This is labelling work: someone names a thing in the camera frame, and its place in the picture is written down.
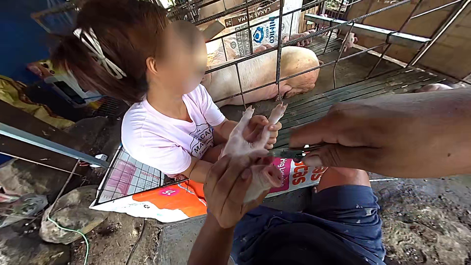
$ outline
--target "blue shorts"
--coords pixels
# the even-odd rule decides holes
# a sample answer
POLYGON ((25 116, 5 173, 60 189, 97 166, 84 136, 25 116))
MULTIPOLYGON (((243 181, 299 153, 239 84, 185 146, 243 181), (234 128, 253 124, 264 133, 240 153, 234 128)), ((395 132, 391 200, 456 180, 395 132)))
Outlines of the blue shorts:
POLYGON ((311 205, 302 213, 257 207, 235 227, 231 257, 243 265, 250 260, 249 247, 266 230, 280 224, 309 223, 330 232, 369 263, 384 265, 377 201, 370 187, 344 185, 313 194, 311 205))

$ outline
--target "green rope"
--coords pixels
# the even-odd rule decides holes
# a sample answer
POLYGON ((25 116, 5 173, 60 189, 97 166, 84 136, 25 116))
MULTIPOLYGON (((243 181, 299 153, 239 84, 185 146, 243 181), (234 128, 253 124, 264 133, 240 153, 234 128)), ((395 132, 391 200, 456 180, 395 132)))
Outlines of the green rope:
POLYGON ((87 252, 85 252, 85 260, 84 260, 83 264, 84 264, 84 265, 87 265, 87 260, 88 260, 88 254, 89 254, 90 244, 89 244, 88 239, 87 239, 87 237, 85 236, 85 234, 83 234, 83 233, 80 232, 79 230, 73 230, 73 229, 68 229, 68 228, 62 227, 62 226, 60 226, 56 221, 52 220, 49 216, 48 216, 48 220, 51 221, 53 224, 55 224, 59 229, 62 229, 62 230, 65 230, 65 231, 69 231, 69 232, 75 232, 75 233, 80 234, 80 235, 83 237, 83 239, 85 240, 85 244, 87 245, 87 252))

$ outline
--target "brown hair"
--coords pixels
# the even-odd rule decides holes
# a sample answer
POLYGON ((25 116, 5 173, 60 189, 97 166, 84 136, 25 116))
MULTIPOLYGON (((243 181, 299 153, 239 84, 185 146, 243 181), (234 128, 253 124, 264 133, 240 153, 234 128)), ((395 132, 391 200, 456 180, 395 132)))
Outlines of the brown hair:
POLYGON ((166 10, 151 2, 89 0, 77 16, 76 28, 88 33, 92 29, 105 57, 126 76, 117 79, 107 72, 73 34, 62 37, 51 59, 55 67, 70 70, 85 90, 139 102, 148 89, 146 59, 162 56, 160 34, 168 23, 166 10))

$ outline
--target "fingernail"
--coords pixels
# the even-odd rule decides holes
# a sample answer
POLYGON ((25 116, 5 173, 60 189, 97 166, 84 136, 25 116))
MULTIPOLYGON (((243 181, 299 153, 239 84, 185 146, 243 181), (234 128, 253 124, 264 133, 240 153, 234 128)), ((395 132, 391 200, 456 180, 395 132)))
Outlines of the fingernail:
POLYGON ((307 166, 322 166, 322 161, 319 156, 305 157, 302 161, 307 166))
POLYGON ((250 171, 250 169, 246 168, 244 170, 244 172, 242 172, 242 179, 246 180, 246 179, 250 178, 251 174, 252 174, 252 172, 250 171))

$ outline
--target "blue wall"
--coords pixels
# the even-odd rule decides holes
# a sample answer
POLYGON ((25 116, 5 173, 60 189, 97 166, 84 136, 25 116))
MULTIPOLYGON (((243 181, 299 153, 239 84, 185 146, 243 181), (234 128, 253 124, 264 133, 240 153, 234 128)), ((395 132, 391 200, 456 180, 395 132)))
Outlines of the blue wall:
POLYGON ((46 0, 0 0, 0 75, 24 83, 38 79, 26 64, 49 57, 48 34, 31 18, 46 0))

